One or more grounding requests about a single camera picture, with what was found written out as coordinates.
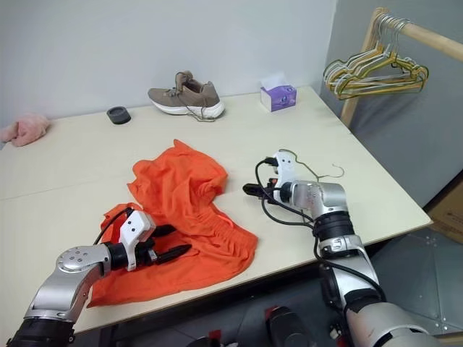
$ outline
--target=orange cloth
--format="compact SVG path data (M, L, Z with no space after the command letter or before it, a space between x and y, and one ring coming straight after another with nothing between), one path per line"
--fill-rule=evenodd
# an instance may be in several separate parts
M197 289L228 280L245 270L254 257L257 237L233 223L212 203L225 189L226 172L207 155L179 140L155 160L133 167L136 179L128 184L143 210L157 225L172 224L177 230L155 238L154 249L165 252L180 244L192 248L180 258L132 272L112 272L93 286L89 307L144 301ZM120 210L105 214L101 228ZM110 226L102 242L118 242L125 214Z

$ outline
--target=sneaker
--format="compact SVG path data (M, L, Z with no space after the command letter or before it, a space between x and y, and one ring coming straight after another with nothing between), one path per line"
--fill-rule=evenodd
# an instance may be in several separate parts
M197 120L213 121L225 109L212 82L203 85L193 79L190 71L177 72L174 88L151 88L148 96L163 112L189 114Z

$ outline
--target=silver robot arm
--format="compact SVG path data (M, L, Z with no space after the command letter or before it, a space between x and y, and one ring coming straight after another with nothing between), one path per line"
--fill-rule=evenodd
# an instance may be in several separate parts
M185 244L156 254L151 237L170 234L174 228L161 226L155 231L148 214L131 209L127 209L127 214L119 243L74 247L58 256L55 270L38 289L21 327L7 342L8 347L67 346L75 339L72 327L97 280L112 270L125 267L132 271L140 265L168 262L191 247Z
M278 190L271 187L261 194L253 184L243 189L263 199L268 199L271 192L270 203L303 209L311 215L318 244L314 252L320 261L323 299L344 315L353 344L356 347L440 346L404 310L386 302L362 240L354 233L342 186L296 180L295 159L286 151L278 151L273 158L263 160L278 174L273 185Z

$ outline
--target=tabletop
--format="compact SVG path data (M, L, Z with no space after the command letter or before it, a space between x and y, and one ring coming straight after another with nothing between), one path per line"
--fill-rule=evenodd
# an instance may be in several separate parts
M1 339L20 326L39 286L65 249L91 244L103 214L134 202L126 183L132 166L153 159L173 139L218 161L228 172L226 191L214 203L258 238L251 266L214 286L183 291L151 301L83 309L76 331L121 322L198 299L250 280L314 261L314 239L304 227L269 220L242 186L255 182L254 166L278 149L295 151L319 174L340 178L357 234L366 244L430 224L429 217L359 143L310 87L298 89L297 104L269 113L259 94L222 98L225 114L213 123L172 116L146 106L129 110L132 120L112 124L106 114L73 116L53 122L45 137L25 147L0 151ZM303 179L308 172L300 171ZM274 176L262 168L262 177ZM272 207L280 218L289 213Z

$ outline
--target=purple tissue box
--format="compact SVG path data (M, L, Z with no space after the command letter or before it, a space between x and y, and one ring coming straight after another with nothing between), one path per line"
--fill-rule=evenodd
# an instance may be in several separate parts
M296 105L296 88L291 85L280 85L270 90L260 89L260 102L270 111Z

